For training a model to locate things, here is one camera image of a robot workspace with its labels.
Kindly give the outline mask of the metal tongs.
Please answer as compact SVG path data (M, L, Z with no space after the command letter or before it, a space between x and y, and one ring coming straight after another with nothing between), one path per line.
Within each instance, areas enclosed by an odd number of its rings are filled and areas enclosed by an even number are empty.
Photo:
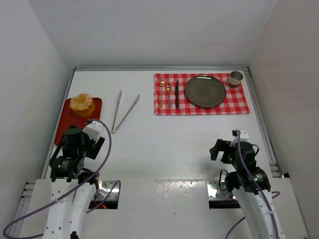
M125 95L122 90L119 91L113 117L112 134L119 130L139 100L140 94L134 98L133 96Z

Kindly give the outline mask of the round orange bread bun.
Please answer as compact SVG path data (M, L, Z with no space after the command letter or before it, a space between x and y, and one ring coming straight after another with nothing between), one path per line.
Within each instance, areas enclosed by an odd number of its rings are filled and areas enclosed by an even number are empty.
M89 94L81 93L70 100L70 109L79 118L91 116L95 110L93 98Z

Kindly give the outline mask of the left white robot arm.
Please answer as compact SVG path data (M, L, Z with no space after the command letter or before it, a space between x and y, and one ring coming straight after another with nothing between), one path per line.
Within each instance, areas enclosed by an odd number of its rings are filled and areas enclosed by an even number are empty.
M44 239L78 239L81 237L89 205L97 192L97 173L84 168L86 157L95 159L105 141L100 137L102 125L97 121L84 128L72 125L63 134L50 159L51 197L43 233Z

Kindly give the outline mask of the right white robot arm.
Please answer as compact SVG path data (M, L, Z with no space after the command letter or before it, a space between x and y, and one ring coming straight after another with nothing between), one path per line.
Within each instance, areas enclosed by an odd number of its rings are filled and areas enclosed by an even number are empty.
M235 171L227 172L224 183L242 209L253 239L285 239L279 222L267 174L257 166L259 148L246 141L218 139L210 149L211 160L223 152L221 161Z

